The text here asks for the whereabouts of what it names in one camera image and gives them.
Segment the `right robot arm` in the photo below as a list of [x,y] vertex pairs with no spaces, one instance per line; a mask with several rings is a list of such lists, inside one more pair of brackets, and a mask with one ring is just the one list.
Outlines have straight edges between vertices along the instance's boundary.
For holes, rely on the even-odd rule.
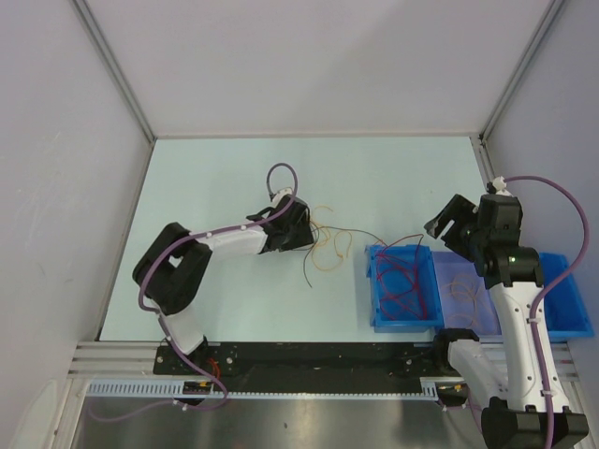
[[456,372],[480,407],[488,448],[572,448],[590,433],[585,414],[572,410],[555,367],[544,305],[545,278],[537,250],[520,245],[523,212],[507,194],[477,204],[454,195],[424,228],[471,262],[484,282],[503,338],[507,372],[490,361],[472,329],[440,330],[431,363]]

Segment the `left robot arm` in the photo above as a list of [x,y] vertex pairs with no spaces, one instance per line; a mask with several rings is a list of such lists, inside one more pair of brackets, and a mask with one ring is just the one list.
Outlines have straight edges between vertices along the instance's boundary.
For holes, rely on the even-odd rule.
[[270,199],[270,206],[249,215],[245,224],[195,235],[177,222],[166,225],[133,270],[139,307],[157,315],[177,348],[173,360],[186,373],[201,371],[207,362],[202,347],[207,340],[193,304],[210,262],[314,243],[308,204],[290,193]]

